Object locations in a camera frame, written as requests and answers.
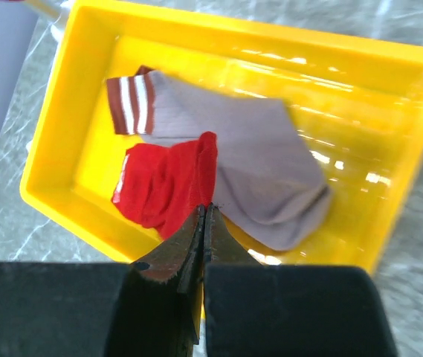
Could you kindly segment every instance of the red sock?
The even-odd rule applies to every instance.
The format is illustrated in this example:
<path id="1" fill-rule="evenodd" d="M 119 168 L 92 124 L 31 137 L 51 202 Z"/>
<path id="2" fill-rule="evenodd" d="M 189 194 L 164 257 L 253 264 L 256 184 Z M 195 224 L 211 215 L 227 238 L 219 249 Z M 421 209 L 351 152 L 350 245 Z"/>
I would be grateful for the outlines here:
<path id="1" fill-rule="evenodd" d="M 126 152 L 112 203 L 126 218 L 168 239 L 196 206 L 211 203 L 217 156 L 212 132 L 170 148 L 137 144 Z"/>

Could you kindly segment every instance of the gray sock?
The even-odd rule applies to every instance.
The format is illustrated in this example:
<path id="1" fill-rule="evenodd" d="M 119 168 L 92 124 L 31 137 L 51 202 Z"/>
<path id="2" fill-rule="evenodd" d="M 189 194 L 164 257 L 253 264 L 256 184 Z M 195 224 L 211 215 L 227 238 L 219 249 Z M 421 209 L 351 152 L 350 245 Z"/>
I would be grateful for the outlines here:
<path id="1" fill-rule="evenodd" d="M 218 170 L 213 202 L 244 232 L 284 251 L 320 225 L 332 192 L 281 100 L 228 97 L 159 71 L 130 78 L 130 83 L 148 83 L 143 86 L 147 101 L 132 98 L 130 103 L 137 107 L 129 114 L 142 114 L 147 122 L 141 128 L 151 129 L 118 134 L 140 133 L 147 143 L 171 146 L 215 132 Z M 109 102 L 114 117 L 117 105 L 114 110 L 110 93 Z M 147 108 L 146 115 L 141 108 Z M 114 126 L 123 127 L 115 125 L 120 121 L 115 117 Z"/>

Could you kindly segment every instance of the gray marble countertop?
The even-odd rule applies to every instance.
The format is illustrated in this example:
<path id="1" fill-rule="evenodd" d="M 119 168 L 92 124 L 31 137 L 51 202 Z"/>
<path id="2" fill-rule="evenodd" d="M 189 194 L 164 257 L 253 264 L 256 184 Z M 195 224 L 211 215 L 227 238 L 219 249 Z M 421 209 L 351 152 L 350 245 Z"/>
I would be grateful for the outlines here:
<path id="1" fill-rule="evenodd" d="M 423 1 L 151 0 L 144 3 L 423 45 Z M 107 261 L 27 206 L 19 181 L 41 109 L 56 43 L 39 20 L 0 134 L 0 260 Z M 423 168 L 375 281 L 402 356 L 423 356 Z"/>

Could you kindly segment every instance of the maroon stripe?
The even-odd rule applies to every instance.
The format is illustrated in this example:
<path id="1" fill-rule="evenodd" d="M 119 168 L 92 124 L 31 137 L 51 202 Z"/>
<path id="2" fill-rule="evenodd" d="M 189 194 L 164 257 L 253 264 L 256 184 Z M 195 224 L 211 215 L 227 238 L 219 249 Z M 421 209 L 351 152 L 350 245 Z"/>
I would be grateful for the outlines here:
<path id="1" fill-rule="evenodd" d="M 120 100 L 119 78 L 109 78 L 106 81 L 107 98 L 109 99 L 109 108 L 114 122 L 115 134 L 127 135 L 127 125 L 122 110 L 122 101 Z"/>
<path id="2" fill-rule="evenodd" d="M 143 75 L 143 74 L 147 74 L 151 71 L 153 71 L 153 68 L 147 67 L 146 65 L 141 65 L 138 68 L 137 73 L 135 73 L 135 75 L 140 76 L 140 75 Z"/>
<path id="3" fill-rule="evenodd" d="M 143 75 L 148 102 L 148 112 L 146 116 L 145 133 L 152 134 L 155 127 L 155 89 L 148 73 Z"/>
<path id="4" fill-rule="evenodd" d="M 132 104 L 132 113 L 134 114 L 134 132 L 131 134 L 137 134 L 138 115 L 140 109 L 138 108 L 137 89 L 135 88 L 134 77 L 129 77 L 129 96 L 130 103 Z"/>

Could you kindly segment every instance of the sock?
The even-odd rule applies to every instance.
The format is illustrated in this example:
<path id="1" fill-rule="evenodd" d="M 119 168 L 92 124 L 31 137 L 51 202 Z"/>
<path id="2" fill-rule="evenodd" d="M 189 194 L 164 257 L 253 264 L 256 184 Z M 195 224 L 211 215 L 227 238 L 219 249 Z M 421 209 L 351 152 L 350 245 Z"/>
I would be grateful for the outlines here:
<path id="1" fill-rule="evenodd" d="M 112 203 L 168 239 L 196 206 L 211 203 L 217 155 L 212 132 L 171 147 L 137 144 L 126 151 Z"/>
<path id="2" fill-rule="evenodd" d="M 147 118 L 141 127 L 151 129 L 116 132 L 138 133 L 145 142 L 163 146 L 215 132 L 219 157 L 213 203 L 244 232 L 284 251 L 324 220 L 332 192 L 281 100 L 228 97 L 149 69 L 126 78 L 149 83 L 146 104 L 129 101 L 134 118 Z M 113 94 L 109 88 L 115 122 L 120 117 L 112 110 L 110 96 L 117 100 Z M 125 105 L 115 107 L 125 112 Z"/>

